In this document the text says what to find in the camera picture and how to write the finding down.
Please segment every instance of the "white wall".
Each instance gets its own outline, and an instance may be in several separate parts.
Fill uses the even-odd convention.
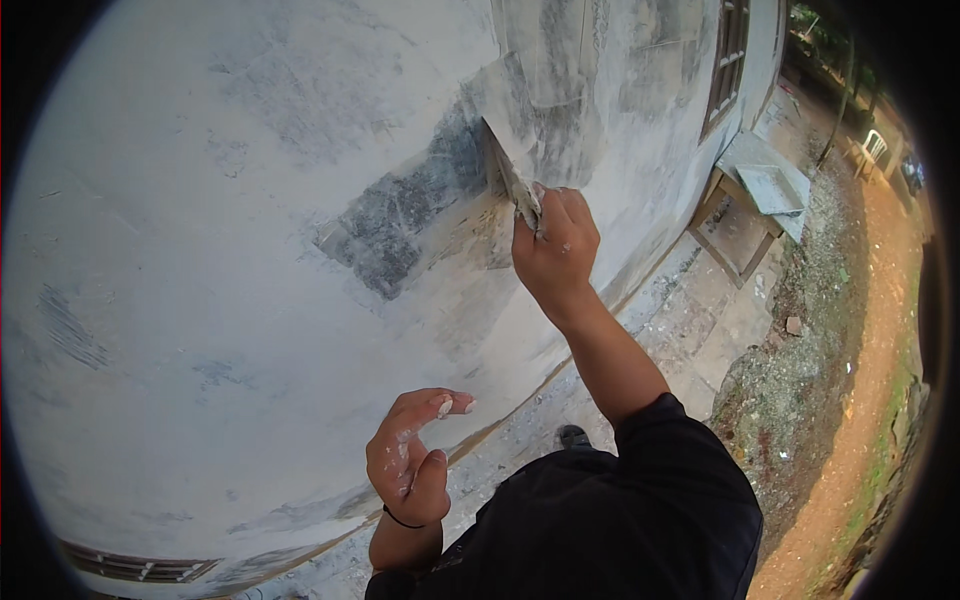
[[[583,188],[608,303],[677,239],[760,108],[776,5],[751,6],[741,107],[698,143],[718,2],[583,1],[107,12],[14,190],[5,400],[59,537],[223,561],[92,587],[200,597],[288,564],[376,509],[363,447],[397,394],[475,394],[424,434],[452,448],[566,357],[511,269],[512,209],[483,191],[480,112],[525,106],[506,142]]]

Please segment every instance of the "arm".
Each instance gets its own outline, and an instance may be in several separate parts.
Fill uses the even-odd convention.
[[[472,406],[473,396],[444,388],[402,394],[367,444],[367,476],[395,517],[384,513],[373,532],[374,570],[420,571],[440,558],[441,519],[450,510],[446,455],[442,450],[427,452],[418,432],[434,419],[466,414]],[[422,527],[410,529],[397,520]]]
[[[590,286],[600,234],[576,190],[543,190],[544,235],[514,223],[514,267],[566,338],[597,408],[615,428],[670,388],[660,370]]]

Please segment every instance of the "black wristband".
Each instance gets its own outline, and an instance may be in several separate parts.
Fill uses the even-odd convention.
[[[396,523],[397,525],[402,525],[407,529],[423,529],[424,527],[426,527],[426,525],[407,525],[400,519],[396,518],[394,514],[390,512],[390,509],[387,508],[386,504],[383,505],[383,512],[386,513],[387,515],[390,515],[390,518],[394,520],[394,523]]]

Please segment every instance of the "plastic chair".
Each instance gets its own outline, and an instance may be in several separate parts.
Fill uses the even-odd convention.
[[[863,171],[863,168],[867,166],[867,162],[870,162],[870,174],[868,178],[871,178],[874,174],[874,167],[876,162],[879,160],[883,153],[887,151],[887,142],[883,139],[883,136],[877,130],[870,130],[867,133],[867,139],[861,144],[856,142],[854,146],[851,146],[851,150],[856,147],[860,154],[863,155],[863,160],[860,161],[860,164],[856,167],[856,173],[853,174],[853,178],[856,179],[860,177],[860,173]],[[844,153],[844,156],[848,155],[850,150],[847,150]]]

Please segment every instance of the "right hand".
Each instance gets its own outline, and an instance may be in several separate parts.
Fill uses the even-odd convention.
[[[600,232],[579,191],[547,189],[539,183],[534,190],[543,195],[542,238],[522,216],[514,220],[514,268],[547,319],[560,327],[596,299],[589,279]]]

